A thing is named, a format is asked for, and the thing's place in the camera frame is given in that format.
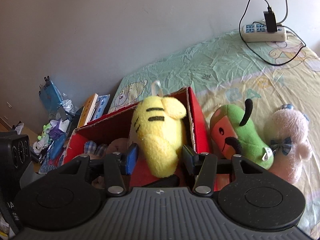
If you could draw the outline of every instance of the clutter pile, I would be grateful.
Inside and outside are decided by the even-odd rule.
[[[37,156],[34,160],[38,162],[39,174],[46,174],[62,165],[73,130],[100,118],[110,98],[110,95],[94,94],[78,109],[72,100],[66,98],[66,94],[61,95],[49,76],[44,80],[45,85],[40,85],[39,97],[50,121],[43,126],[42,134],[32,147]]]

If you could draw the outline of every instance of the blue gripper pad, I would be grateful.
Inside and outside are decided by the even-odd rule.
[[[138,159],[138,145],[132,143],[126,153],[122,154],[120,171],[122,175],[131,175]]]

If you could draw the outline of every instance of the bed sheet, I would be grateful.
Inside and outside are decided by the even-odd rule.
[[[251,43],[251,48],[273,63],[292,58],[301,42],[288,35],[287,42]],[[263,138],[268,116],[282,104],[291,103],[309,119],[309,140],[313,157],[304,163],[295,185],[306,198],[306,209],[299,227],[314,239],[320,237],[320,59],[304,48],[290,63],[271,66],[258,60],[245,46],[238,32],[194,45],[147,65],[123,78],[109,112],[133,104],[151,94],[151,83],[160,80],[164,94],[191,86],[207,122],[223,104],[244,106],[253,100],[251,118]]]

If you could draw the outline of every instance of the white wall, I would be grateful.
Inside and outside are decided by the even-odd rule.
[[[0,116],[36,132],[50,75],[78,105],[172,52],[236,29],[248,0],[0,0]],[[268,0],[278,20],[284,0]],[[254,0],[244,24],[263,18]],[[289,0],[285,22],[320,52],[320,0]],[[6,102],[12,105],[9,109]]]

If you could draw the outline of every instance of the speaker grille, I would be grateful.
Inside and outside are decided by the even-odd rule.
[[[12,159],[13,159],[13,164],[15,168],[18,168],[18,151],[15,146],[12,147]]]
[[[23,144],[21,141],[19,141],[19,145],[18,145],[18,152],[19,152],[19,158],[20,158],[20,161],[22,163],[24,163],[24,147],[23,147]]]
[[[29,156],[29,145],[27,141],[24,141],[24,154],[28,157]]]

